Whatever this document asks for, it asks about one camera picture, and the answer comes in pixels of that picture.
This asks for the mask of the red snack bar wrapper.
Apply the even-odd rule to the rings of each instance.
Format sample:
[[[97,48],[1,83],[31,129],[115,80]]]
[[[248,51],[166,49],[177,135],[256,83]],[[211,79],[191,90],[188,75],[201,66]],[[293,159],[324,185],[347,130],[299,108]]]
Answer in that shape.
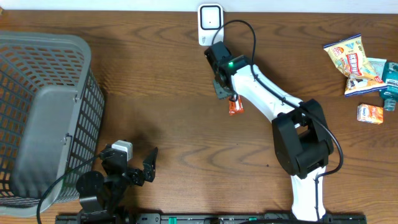
[[[229,115],[244,113],[243,104],[239,95],[230,96],[229,100]]]

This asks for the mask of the large yellow snack bag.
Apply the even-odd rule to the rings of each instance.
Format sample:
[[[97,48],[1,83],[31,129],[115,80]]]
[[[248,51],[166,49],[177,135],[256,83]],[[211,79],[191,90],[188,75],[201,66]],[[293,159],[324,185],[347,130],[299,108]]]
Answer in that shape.
[[[366,56],[361,34],[326,44],[323,49],[335,67],[347,78],[345,97],[387,88]]]

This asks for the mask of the light green snack pouch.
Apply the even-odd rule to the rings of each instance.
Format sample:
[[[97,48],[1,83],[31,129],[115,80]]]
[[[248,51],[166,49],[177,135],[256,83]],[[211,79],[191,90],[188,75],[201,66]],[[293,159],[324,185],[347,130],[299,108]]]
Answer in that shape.
[[[385,67],[387,60],[382,59],[382,58],[368,58],[368,61],[372,65],[372,67],[375,69],[376,74],[380,78],[382,78],[384,67]]]

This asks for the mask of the small orange tissue pack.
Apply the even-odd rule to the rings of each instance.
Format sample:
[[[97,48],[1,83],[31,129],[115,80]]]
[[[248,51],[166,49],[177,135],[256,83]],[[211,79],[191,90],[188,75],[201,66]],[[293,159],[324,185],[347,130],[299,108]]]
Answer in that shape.
[[[373,105],[360,104],[357,109],[357,120],[371,124],[382,124],[384,122],[383,108]]]

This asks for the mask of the teal mouthwash bottle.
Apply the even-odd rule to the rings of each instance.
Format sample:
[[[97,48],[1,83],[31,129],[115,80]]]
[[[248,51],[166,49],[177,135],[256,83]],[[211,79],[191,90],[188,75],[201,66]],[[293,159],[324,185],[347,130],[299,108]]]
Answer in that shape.
[[[397,63],[386,62],[382,80],[387,86],[380,91],[380,96],[384,100],[384,109],[394,111],[397,105]]]

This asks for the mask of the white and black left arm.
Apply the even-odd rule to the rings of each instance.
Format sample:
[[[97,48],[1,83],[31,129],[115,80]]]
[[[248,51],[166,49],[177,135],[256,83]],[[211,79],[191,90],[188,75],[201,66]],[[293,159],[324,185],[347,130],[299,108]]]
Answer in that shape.
[[[120,205],[125,191],[155,179],[155,163],[159,149],[154,148],[143,161],[143,169],[129,167],[130,153],[106,146],[99,153],[106,175],[89,171],[79,177],[76,189],[82,210],[78,223],[135,223],[136,218]]]

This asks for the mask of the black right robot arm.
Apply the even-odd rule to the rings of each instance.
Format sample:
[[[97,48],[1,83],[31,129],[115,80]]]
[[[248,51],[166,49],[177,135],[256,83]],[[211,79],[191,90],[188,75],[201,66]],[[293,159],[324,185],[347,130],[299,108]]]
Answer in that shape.
[[[321,220],[326,214],[322,174],[333,152],[321,105],[289,95],[247,56],[234,57],[223,42],[209,46],[205,57],[215,74],[217,94],[242,96],[271,122],[275,155],[292,181],[294,217]]]

